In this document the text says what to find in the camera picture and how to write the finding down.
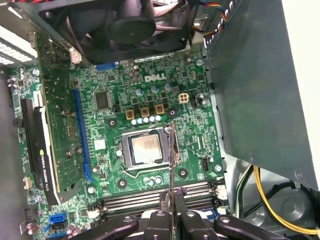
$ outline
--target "cooling fan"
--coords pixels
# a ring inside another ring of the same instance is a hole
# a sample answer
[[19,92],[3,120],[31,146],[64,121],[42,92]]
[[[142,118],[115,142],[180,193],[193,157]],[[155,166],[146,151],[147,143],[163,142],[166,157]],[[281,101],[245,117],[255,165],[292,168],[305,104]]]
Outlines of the cooling fan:
[[40,3],[39,15],[91,63],[101,64],[184,49],[199,3],[55,0]]

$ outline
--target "gray metal panel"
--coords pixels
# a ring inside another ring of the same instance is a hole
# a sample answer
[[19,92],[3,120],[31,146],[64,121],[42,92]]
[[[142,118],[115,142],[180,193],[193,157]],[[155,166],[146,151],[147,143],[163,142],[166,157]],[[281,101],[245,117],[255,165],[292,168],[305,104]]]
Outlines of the gray metal panel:
[[209,63],[226,153],[318,189],[282,2],[242,1]]
[[18,144],[18,132],[12,125],[14,119],[12,100],[7,87],[8,75],[0,68],[0,239],[27,240],[31,236],[20,235],[19,225],[23,222],[22,208],[27,205],[24,190],[22,162]]

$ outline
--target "chip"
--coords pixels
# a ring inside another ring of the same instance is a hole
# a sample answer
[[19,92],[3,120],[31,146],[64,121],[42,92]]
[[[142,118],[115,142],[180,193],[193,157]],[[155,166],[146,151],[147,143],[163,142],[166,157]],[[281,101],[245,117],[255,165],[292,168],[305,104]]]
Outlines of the chip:
[[157,134],[132,139],[135,164],[147,164],[162,159],[161,145]]
[[82,216],[87,216],[88,215],[88,211],[86,209],[81,211],[81,215]]
[[108,109],[110,107],[109,95],[106,91],[95,94],[96,108],[98,110]]
[[98,139],[93,142],[94,149],[97,150],[102,150],[106,149],[106,140],[105,139]]
[[155,112],[156,114],[164,114],[165,113],[164,105],[163,104],[155,105]]
[[149,108],[148,108],[148,107],[143,107],[143,108],[141,108],[141,116],[142,116],[143,118],[150,116]]
[[108,76],[108,81],[109,82],[114,82],[115,81],[115,76],[111,75],[111,76]]
[[134,111],[132,109],[129,109],[127,111],[125,111],[125,118],[127,120],[132,120],[135,118],[135,114],[134,114]]

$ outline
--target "black pcie slot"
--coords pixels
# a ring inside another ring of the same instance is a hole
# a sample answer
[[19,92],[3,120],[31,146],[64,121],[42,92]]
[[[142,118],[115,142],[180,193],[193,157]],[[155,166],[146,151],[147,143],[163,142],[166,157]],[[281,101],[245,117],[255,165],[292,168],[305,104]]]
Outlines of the black pcie slot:
[[23,126],[25,131],[26,147],[29,157],[30,171],[34,174],[35,185],[40,188],[41,172],[40,164],[38,161],[38,150],[35,138],[35,122],[34,122],[34,109],[31,99],[22,98],[20,100]]

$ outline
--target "blue sata port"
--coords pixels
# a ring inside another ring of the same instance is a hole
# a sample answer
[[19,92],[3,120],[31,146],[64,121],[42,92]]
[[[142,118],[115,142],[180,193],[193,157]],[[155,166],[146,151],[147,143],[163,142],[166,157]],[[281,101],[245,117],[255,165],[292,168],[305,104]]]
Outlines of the blue sata port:
[[51,215],[49,217],[49,222],[51,224],[63,223],[66,220],[67,220],[67,213],[66,212],[57,213],[57,214]]
[[116,64],[112,62],[112,63],[104,63],[104,64],[96,65],[95,69],[97,71],[105,71],[105,70],[114,69],[115,67],[116,67]]
[[60,232],[60,233],[54,233],[54,234],[51,234],[48,238],[49,239],[53,239],[53,238],[60,238],[60,237],[64,237],[66,236],[67,234],[65,232]]

